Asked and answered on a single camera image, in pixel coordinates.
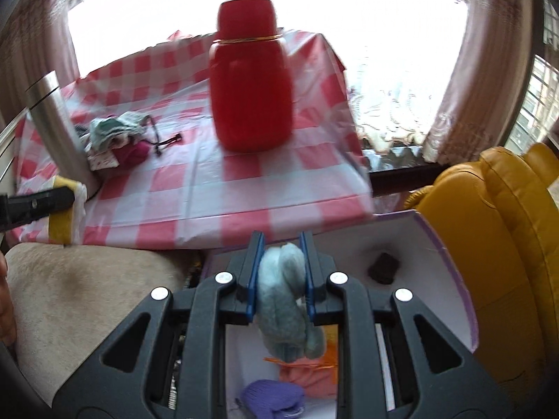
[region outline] red and white tablecloth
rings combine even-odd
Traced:
[[[175,39],[117,60],[63,90],[75,123],[128,110],[151,114],[161,140],[183,141],[138,167],[109,171],[86,204],[83,243],[140,249],[245,244],[255,230],[281,240],[372,216],[371,188],[346,100],[343,66],[322,35],[286,32],[295,130],[259,154],[224,151],[208,93],[213,35]],[[18,193],[39,190],[57,168],[30,118],[16,136]],[[18,228],[48,242],[46,219]]]

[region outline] white screw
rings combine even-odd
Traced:
[[[152,290],[152,298],[156,301],[161,301],[167,298],[167,296],[169,296],[169,290],[165,287],[157,287]]]
[[[414,297],[413,293],[409,291],[407,288],[399,288],[398,290],[396,290],[396,293],[394,294],[396,295],[396,299],[402,302],[411,301],[412,298]]]
[[[223,271],[215,275],[215,281],[219,284],[228,284],[233,280],[233,274]]]
[[[348,277],[347,274],[338,271],[337,273],[330,274],[330,281],[336,285],[343,285],[348,281]]]

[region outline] metal tube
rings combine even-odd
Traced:
[[[91,198],[101,187],[89,169],[86,153],[60,93],[57,73],[48,73],[26,92],[31,118],[61,176],[82,183]]]

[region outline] mustard armchair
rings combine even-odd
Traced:
[[[453,166],[412,194],[470,290],[476,357],[520,403],[559,355],[559,211],[547,188],[559,160],[543,144]]]

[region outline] red bottle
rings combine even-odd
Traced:
[[[228,0],[210,50],[213,122],[236,152],[275,148],[293,130],[292,81],[270,0]]]

